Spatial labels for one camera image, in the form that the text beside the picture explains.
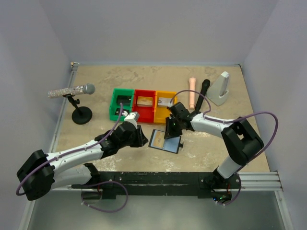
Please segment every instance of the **yellow bin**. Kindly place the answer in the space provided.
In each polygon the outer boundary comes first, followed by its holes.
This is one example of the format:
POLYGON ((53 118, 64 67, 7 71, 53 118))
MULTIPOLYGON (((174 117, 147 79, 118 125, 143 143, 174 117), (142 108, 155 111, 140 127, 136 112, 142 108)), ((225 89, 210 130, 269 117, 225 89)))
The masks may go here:
MULTIPOLYGON (((165 124, 165 118, 169 116, 170 112, 167 108, 158 107, 158 99, 159 97, 172 98, 176 92, 169 91, 156 91, 155 98, 155 113, 154 113, 154 123, 165 124)), ((174 98, 173 104, 177 103, 177 97, 174 98)))

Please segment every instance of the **plastic bin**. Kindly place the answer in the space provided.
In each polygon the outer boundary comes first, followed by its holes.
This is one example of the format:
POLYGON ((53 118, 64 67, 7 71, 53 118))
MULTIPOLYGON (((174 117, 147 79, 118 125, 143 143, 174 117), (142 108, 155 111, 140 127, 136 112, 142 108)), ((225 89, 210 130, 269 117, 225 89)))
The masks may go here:
MULTIPOLYGON (((155 113, 154 113, 154 122, 165 124, 165 118, 169 116, 170 112, 167 108, 158 107, 159 97, 172 98, 175 96, 176 92, 169 91, 156 91, 155 99, 155 113)), ((173 104, 177 103, 177 97, 174 98, 173 104)))
POLYGON ((117 104, 116 100, 118 96, 131 96, 131 103, 130 105, 124 105, 123 109, 126 109, 129 111, 129 113, 132 111, 132 105, 133 105, 133 97, 134 97, 134 90, 131 89, 114 89, 113 91, 113 96, 112 96, 112 100, 111 100, 111 105, 110 105, 110 120, 116 121, 118 119, 118 115, 115 115, 116 110, 119 108, 120 109, 120 105, 117 104))
POLYGON ((156 91, 151 91, 151 90, 135 90, 134 91, 132 111, 138 112, 140 114, 138 122, 146 122, 146 123, 154 122, 155 102, 156 102, 156 91), (152 97, 153 98, 152 107, 139 107, 137 105, 139 96, 152 97))

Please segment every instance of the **white stand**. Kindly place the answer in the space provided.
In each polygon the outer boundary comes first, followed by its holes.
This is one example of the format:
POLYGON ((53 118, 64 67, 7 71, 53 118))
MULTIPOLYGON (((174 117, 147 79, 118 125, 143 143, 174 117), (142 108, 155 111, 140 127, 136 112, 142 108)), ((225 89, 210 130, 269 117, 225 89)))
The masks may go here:
POLYGON ((207 91, 207 97, 217 106, 222 105, 229 96, 229 78, 229 73, 224 71, 207 91))

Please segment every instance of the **silver microphone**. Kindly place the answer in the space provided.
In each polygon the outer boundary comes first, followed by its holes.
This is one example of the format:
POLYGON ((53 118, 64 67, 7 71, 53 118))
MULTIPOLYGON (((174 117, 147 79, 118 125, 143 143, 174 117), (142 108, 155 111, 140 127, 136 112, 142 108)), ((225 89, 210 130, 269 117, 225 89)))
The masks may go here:
POLYGON ((86 85, 75 86, 60 90, 51 90, 48 92, 48 97, 49 98, 63 97, 67 94, 75 96, 80 94, 93 94, 94 92, 95 92, 95 86, 93 84, 86 84, 86 85))

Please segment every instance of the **wooden table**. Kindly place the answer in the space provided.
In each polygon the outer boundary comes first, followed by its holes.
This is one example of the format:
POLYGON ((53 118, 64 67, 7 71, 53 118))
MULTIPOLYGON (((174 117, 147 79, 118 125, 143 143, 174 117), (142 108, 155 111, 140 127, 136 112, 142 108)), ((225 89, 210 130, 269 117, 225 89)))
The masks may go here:
MULTIPOLYGON (((92 120, 85 125, 77 125, 71 120, 74 108, 69 104, 64 115, 57 151, 84 144, 105 133, 113 125, 109 120, 109 106, 114 88, 162 90, 178 92, 189 88, 188 79, 195 77, 196 90, 200 91, 204 79, 213 83, 224 71, 230 73, 230 95, 221 105, 212 105, 211 116, 234 119, 253 112, 243 75, 239 66, 79 66, 74 86, 92 83, 96 92, 80 95, 80 106, 87 106, 93 112, 92 120)), ((178 95, 178 101, 189 107, 189 93, 178 95)), ((201 111, 208 109, 206 102, 201 111)), ((249 122, 258 131, 256 121, 249 122)), ((164 130, 163 125, 142 124, 145 136, 150 139, 152 130, 164 130)), ((117 154, 94 161, 99 171, 148 171, 148 172, 211 172, 228 156, 224 141, 201 132, 183 131, 184 147, 178 154, 149 148, 125 147, 117 154)), ((265 154, 248 164, 243 172, 269 172, 265 154)))

